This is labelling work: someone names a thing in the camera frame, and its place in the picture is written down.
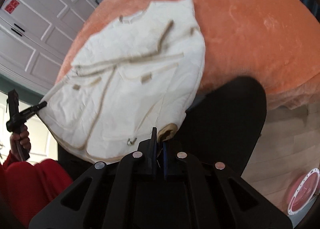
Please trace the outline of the person's left hand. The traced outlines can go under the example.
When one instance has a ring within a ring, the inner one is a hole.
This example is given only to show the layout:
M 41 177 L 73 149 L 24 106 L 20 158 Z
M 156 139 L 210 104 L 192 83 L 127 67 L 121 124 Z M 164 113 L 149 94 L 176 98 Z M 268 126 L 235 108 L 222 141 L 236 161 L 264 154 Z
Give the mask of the person's left hand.
M 31 143 L 28 128 L 26 125 L 22 126 L 20 133 L 12 133 L 10 136 L 10 151 L 19 161 L 21 161 L 20 155 L 18 153 L 18 144 L 20 144 L 20 146 L 27 152 L 30 152 Z

